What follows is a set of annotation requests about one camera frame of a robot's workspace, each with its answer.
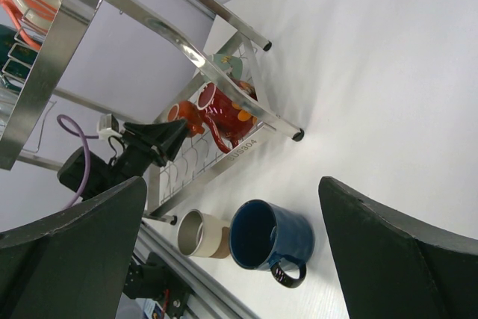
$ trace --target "mug handle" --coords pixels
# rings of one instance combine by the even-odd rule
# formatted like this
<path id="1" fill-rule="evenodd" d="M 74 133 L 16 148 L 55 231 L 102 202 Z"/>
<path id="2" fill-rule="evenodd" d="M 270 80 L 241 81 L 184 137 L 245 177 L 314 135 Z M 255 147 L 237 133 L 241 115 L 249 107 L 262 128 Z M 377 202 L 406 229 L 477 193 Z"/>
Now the mug handle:
<path id="1" fill-rule="evenodd" d="M 22 25 L 20 24 L 18 17 L 15 15 L 15 11 L 5 1 L 1 2 L 1 7 L 4 8 L 5 12 L 12 20 L 12 23 L 15 25 L 16 30 L 20 30 L 22 28 Z M 33 50 L 35 50 L 36 52 L 40 51 L 41 46 L 35 40 L 31 39 L 25 30 L 22 29 L 20 31 L 20 36 Z"/>
<path id="2" fill-rule="evenodd" d="M 229 153 L 231 150 L 227 147 L 227 145 L 224 143 L 223 139 L 221 138 L 221 135 L 219 133 L 219 130 L 217 129 L 216 123 L 207 115 L 205 112 L 201 113 L 202 121 L 208 127 L 211 129 L 211 134 L 214 139 L 214 142 L 217 144 L 217 147 L 224 152 L 224 153 Z"/>
<path id="3" fill-rule="evenodd" d="M 287 288 L 297 288 L 305 279 L 305 275 L 307 274 L 307 267 L 305 264 L 299 267 L 299 278 L 292 278 L 286 272 L 283 271 L 281 265 L 277 261 L 270 267 L 270 272 L 272 273 L 274 279 L 279 282 L 280 284 L 284 285 Z"/>

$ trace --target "cup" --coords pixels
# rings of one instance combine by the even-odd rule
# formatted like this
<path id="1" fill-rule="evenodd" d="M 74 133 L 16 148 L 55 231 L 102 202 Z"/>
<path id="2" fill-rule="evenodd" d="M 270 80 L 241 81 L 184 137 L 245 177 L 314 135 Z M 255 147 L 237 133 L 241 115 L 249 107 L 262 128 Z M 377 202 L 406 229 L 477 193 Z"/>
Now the cup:
<path id="1" fill-rule="evenodd" d="M 226 258 L 229 255 L 229 223 L 194 209 L 178 229 L 181 254 L 194 257 Z"/>
<path id="2" fill-rule="evenodd" d="M 257 99 L 255 89 L 251 84 L 232 79 L 247 95 Z M 257 122 L 257 118 L 232 102 L 212 82 L 208 82 L 202 89 L 197 100 L 197 108 L 204 114 L 204 122 L 211 128 L 214 142 L 224 153 L 229 148 L 224 144 L 222 137 L 231 141 L 233 147 L 246 136 Z"/>
<path id="3" fill-rule="evenodd" d="M 181 101 L 171 107 L 167 115 L 168 121 L 179 119 L 187 120 L 187 128 L 189 129 L 188 137 L 194 137 L 197 134 L 204 134 L 202 127 L 203 120 L 197 107 L 189 101 Z"/>
<path id="4" fill-rule="evenodd" d="M 314 252 L 314 232 L 300 214 L 265 201 L 244 203 L 231 222 L 229 246 L 234 261 L 250 270 L 270 270 L 277 282 L 298 287 Z M 299 278 L 286 270 L 299 268 Z"/>

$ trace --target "metal rail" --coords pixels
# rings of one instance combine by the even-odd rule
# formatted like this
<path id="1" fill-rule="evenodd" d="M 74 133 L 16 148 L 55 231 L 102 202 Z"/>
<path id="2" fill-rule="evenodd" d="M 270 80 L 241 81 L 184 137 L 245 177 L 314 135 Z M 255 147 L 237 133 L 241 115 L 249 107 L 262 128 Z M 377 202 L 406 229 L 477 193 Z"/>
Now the metal rail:
<path id="1" fill-rule="evenodd" d="M 207 303 L 204 307 L 213 318 L 258 318 L 204 270 L 183 257 L 148 223 L 142 222 L 134 254 L 147 258 L 149 252 L 157 253 L 193 289 L 196 298 Z"/>

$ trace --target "white table surface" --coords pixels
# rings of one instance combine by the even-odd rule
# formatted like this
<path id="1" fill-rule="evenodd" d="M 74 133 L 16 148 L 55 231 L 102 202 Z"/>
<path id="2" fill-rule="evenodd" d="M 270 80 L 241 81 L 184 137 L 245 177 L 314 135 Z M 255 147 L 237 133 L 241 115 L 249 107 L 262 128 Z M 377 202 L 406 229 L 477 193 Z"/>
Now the white table surface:
<path id="1" fill-rule="evenodd" d="M 478 238 L 477 0 L 233 0 L 268 36 L 270 106 L 305 129 L 278 135 L 171 211 L 230 220 L 248 199 L 305 215 L 317 236 L 297 289 L 267 272 L 195 258 L 261 318 L 347 318 L 317 186 L 334 176 L 441 228 Z M 205 50 L 233 33 L 216 20 Z M 176 228 L 155 223 L 173 243 Z"/>

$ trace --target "black device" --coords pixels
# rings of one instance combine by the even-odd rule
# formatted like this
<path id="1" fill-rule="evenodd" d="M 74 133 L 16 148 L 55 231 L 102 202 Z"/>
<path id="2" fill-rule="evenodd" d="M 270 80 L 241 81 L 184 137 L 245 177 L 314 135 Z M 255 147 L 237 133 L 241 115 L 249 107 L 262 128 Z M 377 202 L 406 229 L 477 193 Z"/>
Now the black device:
<path id="1" fill-rule="evenodd" d="M 145 202 L 132 178 L 0 233 L 0 318 L 114 318 Z"/>
<path id="2" fill-rule="evenodd" d="M 151 252 L 146 263 L 138 257 L 131 259 L 123 293 L 130 299 L 153 299 L 170 318 L 180 318 L 186 310 L 191 288 L 159 255 Z"/>
<path id="3" fill-rule="evenodd" d="M 124 123 L 120 141 L 125 149 L 120 157 L 104 162 L 90 152 L 90 176 L 81 194 L 90 199 L 126 179 L 142 176 L 150 164 L 163 167 L 173 161 L 189 133 L 187 120 L 141 125 Z M 72 191 L 77 191 L 84 174 L 84 149 L 77 149 L 58 171 L 58 180 Z"/>
<path id="4" fill-rule="evenodd" d="M 352 319 L 478 318 L 478 241 L 324 177 L 320 205 Z"/>

